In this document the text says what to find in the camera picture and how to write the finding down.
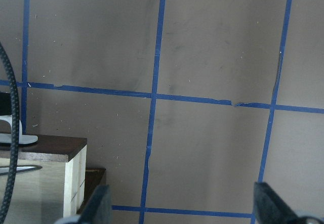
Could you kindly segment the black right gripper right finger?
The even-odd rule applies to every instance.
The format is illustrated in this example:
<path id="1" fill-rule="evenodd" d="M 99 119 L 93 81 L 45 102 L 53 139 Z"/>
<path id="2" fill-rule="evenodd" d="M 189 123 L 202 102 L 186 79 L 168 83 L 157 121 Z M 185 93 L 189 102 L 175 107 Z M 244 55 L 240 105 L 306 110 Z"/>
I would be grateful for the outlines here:
<path id="1" fill-rule="evenodd" d="M 258 223 L 298 223 L 299 217 L 267 183 L 254 183 L 254 216 Z"/>

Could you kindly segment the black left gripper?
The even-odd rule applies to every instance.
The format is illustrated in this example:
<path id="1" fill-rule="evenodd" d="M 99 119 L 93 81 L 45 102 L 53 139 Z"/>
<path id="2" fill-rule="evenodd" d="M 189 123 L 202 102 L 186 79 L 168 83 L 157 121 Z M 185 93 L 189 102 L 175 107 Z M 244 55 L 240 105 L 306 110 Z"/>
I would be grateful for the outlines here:
<path id="1" fill-rule="evenodd" d="M 7 116 L 11 114 L 11 95 L 10 93 L 0 92 L 0 116 Z"/>

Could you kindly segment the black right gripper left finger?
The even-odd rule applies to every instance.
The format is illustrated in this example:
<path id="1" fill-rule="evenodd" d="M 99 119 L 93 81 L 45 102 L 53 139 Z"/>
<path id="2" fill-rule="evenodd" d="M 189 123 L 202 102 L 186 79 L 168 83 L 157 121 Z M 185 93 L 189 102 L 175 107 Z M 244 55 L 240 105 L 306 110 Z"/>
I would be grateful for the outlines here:
<path id="1" fill-rule="evenodd" d="M 80 223 L 112 223 L 111 191 L 109 185 L 97 186 L 80 215 Z"/>

